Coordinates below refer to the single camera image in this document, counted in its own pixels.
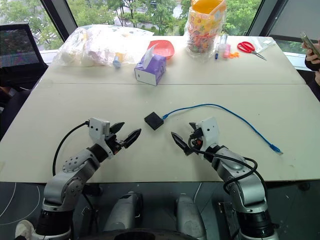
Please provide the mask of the bystander hand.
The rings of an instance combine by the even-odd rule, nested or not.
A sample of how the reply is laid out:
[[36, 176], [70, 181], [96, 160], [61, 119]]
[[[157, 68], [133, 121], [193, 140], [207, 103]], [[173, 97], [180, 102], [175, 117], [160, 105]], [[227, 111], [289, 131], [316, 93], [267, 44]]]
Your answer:
[[319, 64], [320, 59], [317, 54], [313, 52], [311, 48], [308, 48], [305, 43], [302, 43], [302, 48], [306, 49], [306, 57], [305, 60], [311, 62], [312, 64]]

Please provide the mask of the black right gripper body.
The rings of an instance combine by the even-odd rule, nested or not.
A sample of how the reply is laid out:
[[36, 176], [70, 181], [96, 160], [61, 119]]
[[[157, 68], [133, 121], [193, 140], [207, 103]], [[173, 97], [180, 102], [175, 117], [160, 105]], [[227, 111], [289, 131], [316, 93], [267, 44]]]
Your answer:
[[195, 129], [189, 136], [188, 147], [193, 153], [200, 153], [200, 150], [203, 146], [203, 136], [204, 134], [201, 128]]

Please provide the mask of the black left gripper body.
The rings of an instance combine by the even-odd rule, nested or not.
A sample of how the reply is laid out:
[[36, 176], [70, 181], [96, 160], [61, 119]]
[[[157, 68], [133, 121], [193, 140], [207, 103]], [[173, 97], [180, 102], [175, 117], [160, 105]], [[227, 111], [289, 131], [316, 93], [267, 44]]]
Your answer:
[[105, 143], [113, 155], [116, 155], [125, 144], [123, 140], [117, 140], [117, 135], [114, 133], [110, 133], [105, 137]]

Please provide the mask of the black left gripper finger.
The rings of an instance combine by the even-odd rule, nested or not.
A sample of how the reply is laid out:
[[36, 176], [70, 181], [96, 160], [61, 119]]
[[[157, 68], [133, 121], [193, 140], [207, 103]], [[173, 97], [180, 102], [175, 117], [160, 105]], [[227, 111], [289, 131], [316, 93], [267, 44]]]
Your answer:
[[117, 122], [109, 127], [109, 132], [111, 134], [116, 134], [124, 125], [124, 122]]
[[136, 129], [132, 131], [125, 140], [123, 140], [123, 147], [127, 149], [129, 146], [131, 146], [140, 136], [142, 129]]

